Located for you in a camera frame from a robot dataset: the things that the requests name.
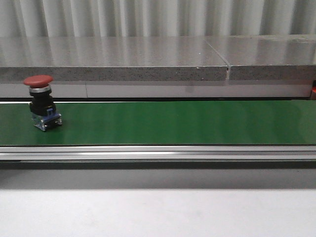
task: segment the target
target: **red button cap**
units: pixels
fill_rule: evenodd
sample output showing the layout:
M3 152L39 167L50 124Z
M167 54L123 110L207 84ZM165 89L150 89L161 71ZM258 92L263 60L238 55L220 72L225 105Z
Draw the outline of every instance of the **red button cap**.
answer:
M43 88L48 86L48 83L50 83L52 80L53 77L49 75L36 75L26 78L23 83L25 85L29 85L31 88Z

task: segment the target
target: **red object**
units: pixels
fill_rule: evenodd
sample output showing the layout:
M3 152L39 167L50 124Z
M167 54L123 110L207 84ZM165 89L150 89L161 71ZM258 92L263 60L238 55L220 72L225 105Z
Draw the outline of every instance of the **red object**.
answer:
M23 83L25 85L29 85L31 88L43 88L48 86L48 83L52 80L53 77L49 75L36 75L24 79Z

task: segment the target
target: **conveyor belt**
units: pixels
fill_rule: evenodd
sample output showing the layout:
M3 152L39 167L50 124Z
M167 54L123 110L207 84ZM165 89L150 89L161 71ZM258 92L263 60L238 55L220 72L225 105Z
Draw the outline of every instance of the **conveyor belt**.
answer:
M57 103L63 126L33 127L27 104L0 104L1 146L314 145L316 102Z

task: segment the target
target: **white corrugated panel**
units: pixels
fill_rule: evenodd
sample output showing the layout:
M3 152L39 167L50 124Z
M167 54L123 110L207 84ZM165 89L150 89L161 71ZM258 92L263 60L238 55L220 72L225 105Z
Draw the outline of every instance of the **white corrugated panel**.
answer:
M0 37L316 34L316 0L0 0Z

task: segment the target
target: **corrugated wall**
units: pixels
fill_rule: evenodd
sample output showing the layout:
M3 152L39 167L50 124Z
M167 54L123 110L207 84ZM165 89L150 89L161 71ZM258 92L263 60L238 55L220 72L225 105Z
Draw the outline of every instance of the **corrugated wall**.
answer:
M0 37L315 33L316 0L0 0Z

